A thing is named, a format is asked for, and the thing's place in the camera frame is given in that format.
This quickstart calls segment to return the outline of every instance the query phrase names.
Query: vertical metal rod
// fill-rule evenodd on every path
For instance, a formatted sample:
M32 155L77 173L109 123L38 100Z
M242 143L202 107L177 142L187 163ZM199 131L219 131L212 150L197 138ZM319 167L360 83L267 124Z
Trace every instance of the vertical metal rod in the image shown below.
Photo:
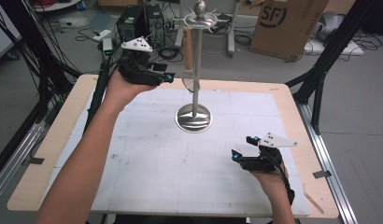
M201 68L201 51L203 47L203 30L197 29L197 38L195 39L195 79L193 82L193 88L195 91L192 94L192 116L195 118L197 116L197 107L198 107L198 91L199 91L199 82L200 82L200 68Z

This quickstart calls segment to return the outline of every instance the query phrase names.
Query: floor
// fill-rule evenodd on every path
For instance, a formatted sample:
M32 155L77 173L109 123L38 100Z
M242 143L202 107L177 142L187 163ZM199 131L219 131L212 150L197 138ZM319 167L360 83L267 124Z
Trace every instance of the floor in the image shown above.
M69 10L50 17L55 21ZM94 7L81 14L93 21L101 13L99 7ZM110 29L115 21L116 14L106 28ZM253 27L255 23L256 18L243 17L236 26ZM78 30L67 29L56 33L56 37L69 60L84 73L92 73L102 61L101 51L90 40L77 42ZM308 71L318 58L305 55L296 63L287 63L251 53L247 46L239 44L230 58L224 52L226 45L225 37L204 35L203 79L284 83ZM183 62L168 63L167 71L181 74ZM36 102L35 85L23 59L0 60L0 152ZM320 130L358 222L383 224L383 47L366 50L349 61L337 60L325 81ZM20 168L0 197L0 223L33 223L35 213L7 210L8 198L25 168ZM99 214L89 218L91 223L100 220ZM334 224L342 220L302 219L302 223Z

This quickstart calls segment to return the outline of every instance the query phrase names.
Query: tabletop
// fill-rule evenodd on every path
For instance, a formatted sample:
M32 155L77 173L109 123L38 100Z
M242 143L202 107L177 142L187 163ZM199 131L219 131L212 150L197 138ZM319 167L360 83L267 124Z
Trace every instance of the tabletop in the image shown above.
M53 122L45 140L35 156L45 161L41 165L30 164L19 185L8 201L7 207L17 211L36 211L49 185L51 173L64 150L80 113L85 108L96 85L96 75L84 75L78 79L63 108ZM183 90L180 80L163 84L159 89ZM316 179L312 174L320 171L314 149L305 126L284 84L201 80L201 89L261 92L273 95L286 136L297 139L298 147L291 149L294 163L303 184L304 196L310 210L309 217L337 218L338 210L325 178Z

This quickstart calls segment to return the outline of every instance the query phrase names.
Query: computer tower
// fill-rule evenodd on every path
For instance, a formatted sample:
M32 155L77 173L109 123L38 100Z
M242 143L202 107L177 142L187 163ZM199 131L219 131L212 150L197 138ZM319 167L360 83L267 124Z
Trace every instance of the computer tower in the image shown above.
M165 47L164 16L158 4L145 6L149 26L149 43L154 49Z
M130 41L148 36L148 24L143 6L128 5L116 22L121 41Z

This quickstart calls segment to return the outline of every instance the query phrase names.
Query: black tape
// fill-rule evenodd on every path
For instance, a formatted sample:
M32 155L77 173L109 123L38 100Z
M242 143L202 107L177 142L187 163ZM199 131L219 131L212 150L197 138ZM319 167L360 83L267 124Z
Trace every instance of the black tape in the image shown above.
M29 163L41 165L43 163L43 161L44 161L44 159L42 159L42 158L32 158L29 160Z
M315 172L313 173L313 176L318 179L318 178L321 178L321 177L329 177L331 176L331 172L329 171L318 171L318 172Z

